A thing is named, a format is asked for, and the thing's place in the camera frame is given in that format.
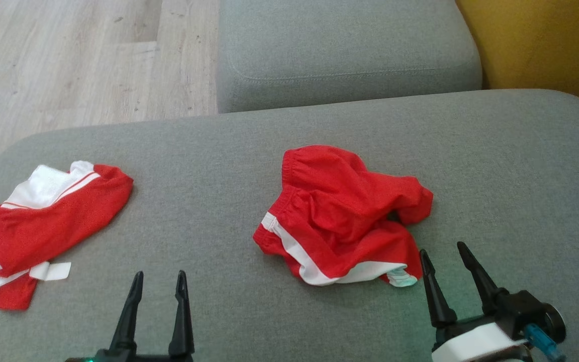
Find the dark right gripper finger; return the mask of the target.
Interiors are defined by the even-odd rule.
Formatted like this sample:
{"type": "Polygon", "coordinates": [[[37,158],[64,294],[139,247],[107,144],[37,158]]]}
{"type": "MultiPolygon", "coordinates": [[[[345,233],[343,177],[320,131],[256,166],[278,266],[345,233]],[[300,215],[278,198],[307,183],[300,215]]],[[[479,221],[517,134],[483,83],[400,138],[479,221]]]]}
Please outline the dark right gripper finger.
{"type": "Polygon", "coordinates": [[[509,293],[508,289],[498,287],[489,273],[476,259],[466,243],[458,241],[457,249],[467,270],[473,277],[476,290],[481,300],[481,309],[485,315],[495,315],[499,309],[497,300],[500,296],[509,293]]]}
{"type": "Polygon", "coordinates": [[[420,250],[420,261],[431,325],[434,328],[449,327],[457,322],[457,316],[455,311],[448,306],[436,280],[436,270],[424,249],[420,250]]]}

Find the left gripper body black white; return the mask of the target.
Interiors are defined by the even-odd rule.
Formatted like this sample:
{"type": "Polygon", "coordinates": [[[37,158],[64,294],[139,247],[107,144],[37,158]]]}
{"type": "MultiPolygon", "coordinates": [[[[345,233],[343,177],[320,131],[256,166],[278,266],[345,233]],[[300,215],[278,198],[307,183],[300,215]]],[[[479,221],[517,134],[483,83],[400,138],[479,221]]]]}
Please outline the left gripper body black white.
{"type": "Polygon", "coordinates": [[[66,362],[194,362],[194,359],[191,354],[182,356],[144,355],[132,353],[130,350],[120,352],[98,350],[94,356],[70,357],[66,359],[66,362]]]}

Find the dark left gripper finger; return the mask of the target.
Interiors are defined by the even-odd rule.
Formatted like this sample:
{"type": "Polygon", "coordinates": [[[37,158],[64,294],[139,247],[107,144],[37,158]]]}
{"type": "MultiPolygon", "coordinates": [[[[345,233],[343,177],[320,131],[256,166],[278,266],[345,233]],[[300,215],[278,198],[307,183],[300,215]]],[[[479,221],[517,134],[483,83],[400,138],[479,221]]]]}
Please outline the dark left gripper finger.
{"type": "Polygon", "coordinates": [[[168,345],[168,355],[172,359],[190,359],[195,352],[195,338],[191,325],[187,278],[183,270],[178,273],[175,298],[178,306],[175,314],[174,332],[168,345]]]}
{"type": "Polygon", "coordinates": [[[111,339],[110,350],[136,355],[135,328],[139,302],[142,300],[143,272],[138,271],[133,279],[128,296],[111,339]]]}

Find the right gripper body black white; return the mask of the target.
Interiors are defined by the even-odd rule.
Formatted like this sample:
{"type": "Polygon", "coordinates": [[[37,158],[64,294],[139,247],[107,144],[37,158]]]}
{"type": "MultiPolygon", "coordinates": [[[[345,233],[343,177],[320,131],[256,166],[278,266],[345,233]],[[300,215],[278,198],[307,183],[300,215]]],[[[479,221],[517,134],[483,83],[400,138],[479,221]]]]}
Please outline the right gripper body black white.
{"type": "Polygon", "coordinates": [[[566,339],[560,312],[528,291],[500,296],[497,304],[495,315],[467,319],[443,329],[432,351],[432,362],[534,362],[531,352],[537,348],[524,336],[524,328],[531,323],[558,345],[566,339]]]}

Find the red and white jersey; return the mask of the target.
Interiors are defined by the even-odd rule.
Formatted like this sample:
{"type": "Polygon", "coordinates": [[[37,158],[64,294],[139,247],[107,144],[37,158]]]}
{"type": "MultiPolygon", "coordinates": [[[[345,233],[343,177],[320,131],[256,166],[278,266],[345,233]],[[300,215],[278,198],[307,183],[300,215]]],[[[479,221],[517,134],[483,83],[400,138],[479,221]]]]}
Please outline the red and white jersey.
{"type": "Polygon", "coordinates": [[[39,165],[0,204],[0,310],[25,311],[40,281],[69,276],[56,257],[105,228],[124,208],[133,179],[119,167],[39,165]]]}

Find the red shorts with white stripe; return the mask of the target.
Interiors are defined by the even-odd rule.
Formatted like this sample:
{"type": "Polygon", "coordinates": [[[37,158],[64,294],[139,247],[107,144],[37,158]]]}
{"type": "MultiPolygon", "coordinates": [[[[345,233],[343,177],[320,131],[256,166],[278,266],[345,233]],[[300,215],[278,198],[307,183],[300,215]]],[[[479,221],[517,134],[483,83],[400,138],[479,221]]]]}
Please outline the red shorts with white stripe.
{"type": "Polygon", "coordinates": [[[413,176],[370,171],[351,151],[314,145],[283,154],[281,192],[253,234],[310,286],[423,277],[407,229],[427,218],[433,193],[413,176]]]}

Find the blue right gripper plug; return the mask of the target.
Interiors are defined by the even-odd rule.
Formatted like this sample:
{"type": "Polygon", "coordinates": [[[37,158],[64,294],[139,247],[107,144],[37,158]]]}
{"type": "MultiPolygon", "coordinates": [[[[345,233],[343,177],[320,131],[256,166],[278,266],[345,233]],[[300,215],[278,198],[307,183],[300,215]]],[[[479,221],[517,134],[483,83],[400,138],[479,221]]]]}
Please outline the blue right gripper plug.
{"type": "Polygon", "coordinates": [[[566,362],[566,355],[558,348],[558,344],[536,324],[528,324],[524,328],[524,336],[532,346],[540,350],[548,362],[566,362]]]}

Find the large grey sofa seat cushion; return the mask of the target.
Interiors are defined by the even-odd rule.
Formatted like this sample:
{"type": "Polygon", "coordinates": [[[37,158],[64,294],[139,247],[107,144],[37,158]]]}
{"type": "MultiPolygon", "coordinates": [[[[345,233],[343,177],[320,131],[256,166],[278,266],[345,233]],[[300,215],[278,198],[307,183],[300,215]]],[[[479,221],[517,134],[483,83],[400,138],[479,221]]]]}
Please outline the large grey sofa seat cushion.
{"type": "Polygon", "coordinates": [[[464,241],[495,282],[562,314],[579,362],[579,98],[501,89],[226,113],[34,135],[0,155],[0,202],[37,165],[120,167],[135,181],[108,227],[66,253],[26,312],[0,311],[0,362],[64,362],[111,343],[145,274],[138,352],[167,352],[179,270],[190,286],[196,362],[429,362],[423,287],[312,287],[252,235],[281,190],[288,149],[328,144],[434,193],[411,227],[460,318],[480,313],[464,241]]]}

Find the small grey sofa cushion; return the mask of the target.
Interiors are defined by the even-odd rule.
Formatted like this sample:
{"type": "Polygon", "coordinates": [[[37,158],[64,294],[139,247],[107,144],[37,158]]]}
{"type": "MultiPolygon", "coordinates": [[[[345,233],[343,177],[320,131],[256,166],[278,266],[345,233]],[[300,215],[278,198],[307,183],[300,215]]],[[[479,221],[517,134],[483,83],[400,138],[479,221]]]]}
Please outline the small grey sofa cushion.
{"type": "Polygon", "coordinates": [[[455,0],[221,0],[219,113],[481,87],[455,0]]]}

